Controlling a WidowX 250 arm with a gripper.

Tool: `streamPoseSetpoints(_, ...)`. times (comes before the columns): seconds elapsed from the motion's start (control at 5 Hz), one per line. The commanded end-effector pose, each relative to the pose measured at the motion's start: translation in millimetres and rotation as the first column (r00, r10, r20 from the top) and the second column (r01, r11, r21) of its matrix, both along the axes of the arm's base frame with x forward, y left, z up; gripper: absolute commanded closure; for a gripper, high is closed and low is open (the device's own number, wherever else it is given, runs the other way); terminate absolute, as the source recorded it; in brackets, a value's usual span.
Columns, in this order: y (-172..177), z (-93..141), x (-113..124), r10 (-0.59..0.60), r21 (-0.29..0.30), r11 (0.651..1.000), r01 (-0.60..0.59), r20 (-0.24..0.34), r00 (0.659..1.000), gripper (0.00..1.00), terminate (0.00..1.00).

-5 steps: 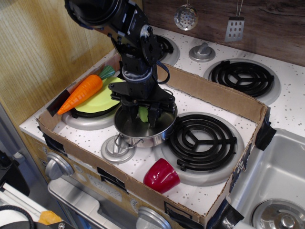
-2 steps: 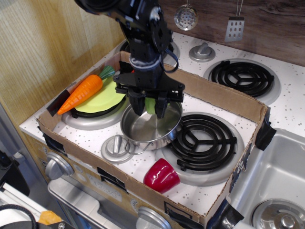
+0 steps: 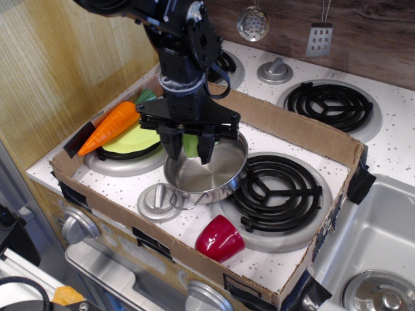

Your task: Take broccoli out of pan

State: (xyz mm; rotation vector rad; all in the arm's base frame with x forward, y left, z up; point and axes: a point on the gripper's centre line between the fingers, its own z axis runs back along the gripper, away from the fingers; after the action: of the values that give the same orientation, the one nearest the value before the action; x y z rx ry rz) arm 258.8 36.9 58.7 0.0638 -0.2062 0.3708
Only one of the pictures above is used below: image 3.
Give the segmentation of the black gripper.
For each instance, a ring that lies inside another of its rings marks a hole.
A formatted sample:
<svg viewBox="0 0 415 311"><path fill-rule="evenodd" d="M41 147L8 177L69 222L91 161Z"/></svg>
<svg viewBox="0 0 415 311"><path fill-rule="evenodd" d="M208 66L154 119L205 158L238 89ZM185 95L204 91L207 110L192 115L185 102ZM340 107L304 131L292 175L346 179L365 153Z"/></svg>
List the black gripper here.
<svg viewBox="0 0 415 311"><path fill-rule="evenodd" d="M164 91L158 100L136 105L140 125L155 130L167 155L177 161L182 151L182 135L198 136L198 156L203 165L211 161L220 138L236 139L241 116L216 103L204 88L187 94Z"/></svg>

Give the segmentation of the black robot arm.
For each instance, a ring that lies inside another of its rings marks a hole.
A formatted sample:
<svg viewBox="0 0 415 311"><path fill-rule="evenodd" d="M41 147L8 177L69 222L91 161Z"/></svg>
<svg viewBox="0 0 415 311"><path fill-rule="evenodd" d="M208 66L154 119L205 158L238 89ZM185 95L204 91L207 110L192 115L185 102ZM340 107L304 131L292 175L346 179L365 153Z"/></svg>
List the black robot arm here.
<svg viewBox="0 0 415 311"><path fill-rule="evenodd" d="M140 125L158 133L167 155L178 160L182 136L198 139L197 154L208 164L215 144L236 140L241 116L218 104L231 89L211 94L208 72L226 82L228 74L216 63L222 55L222 38L215 34L203 1L77 1L89 13L104 17L127 17L143 25L156 50L163 98L149 105L137 104Z"/></svg>

